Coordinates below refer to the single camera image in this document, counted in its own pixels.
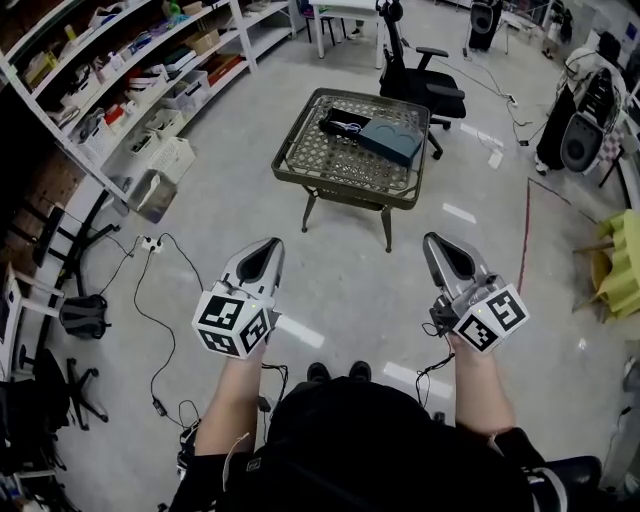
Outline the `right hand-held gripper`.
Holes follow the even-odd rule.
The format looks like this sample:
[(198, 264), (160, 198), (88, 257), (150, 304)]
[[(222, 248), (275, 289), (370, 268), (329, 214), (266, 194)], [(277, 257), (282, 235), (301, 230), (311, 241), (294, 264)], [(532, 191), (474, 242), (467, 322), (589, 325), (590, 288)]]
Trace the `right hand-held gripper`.
[(437, 298), (437, 336), (453, 333), (480, 354), (491, 352), (529, 320), (513, 284), (489, 273), (480, 253), (455, 237), (428, 232), (423, 252)]

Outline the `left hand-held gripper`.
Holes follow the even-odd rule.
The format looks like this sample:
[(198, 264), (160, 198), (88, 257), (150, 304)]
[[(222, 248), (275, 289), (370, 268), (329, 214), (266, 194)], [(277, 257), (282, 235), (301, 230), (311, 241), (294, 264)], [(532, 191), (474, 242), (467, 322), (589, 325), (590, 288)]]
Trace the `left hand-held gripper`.
[(207, 350), (249, 358), (267, 343), (280, 317), (271, 297), (280, 286), (284, 258), (284, 243), (267, 238), (227, 261), (222, 281), (202, 293), (192, 319), (192, 328)]

